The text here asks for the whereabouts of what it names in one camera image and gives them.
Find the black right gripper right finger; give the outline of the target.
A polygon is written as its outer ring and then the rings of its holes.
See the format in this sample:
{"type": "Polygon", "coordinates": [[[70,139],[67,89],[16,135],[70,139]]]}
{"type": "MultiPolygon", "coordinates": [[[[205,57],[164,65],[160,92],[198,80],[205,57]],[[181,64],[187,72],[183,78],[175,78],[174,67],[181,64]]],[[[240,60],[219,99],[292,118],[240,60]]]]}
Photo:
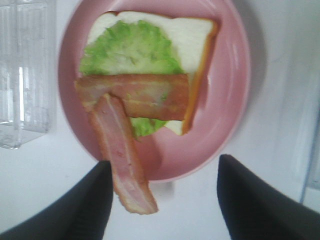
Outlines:
{"type": "Polygon", "coordinates": [[[233,240],[318,240],[320,215],[264,182],[229,154],[219,157],[219,207],[233,240]]]}

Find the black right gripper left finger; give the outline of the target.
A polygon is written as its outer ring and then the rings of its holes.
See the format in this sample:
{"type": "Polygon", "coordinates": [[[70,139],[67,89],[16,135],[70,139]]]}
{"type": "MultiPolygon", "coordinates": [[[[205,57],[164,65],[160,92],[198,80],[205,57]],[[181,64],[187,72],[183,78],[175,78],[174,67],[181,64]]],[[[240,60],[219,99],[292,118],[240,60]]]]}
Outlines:
{"type": "Polygon", "coordinates": [[[1,233],[2,240],[101,240],[113,203],[111,165],[100,161],[50,206],[1,233]]]}

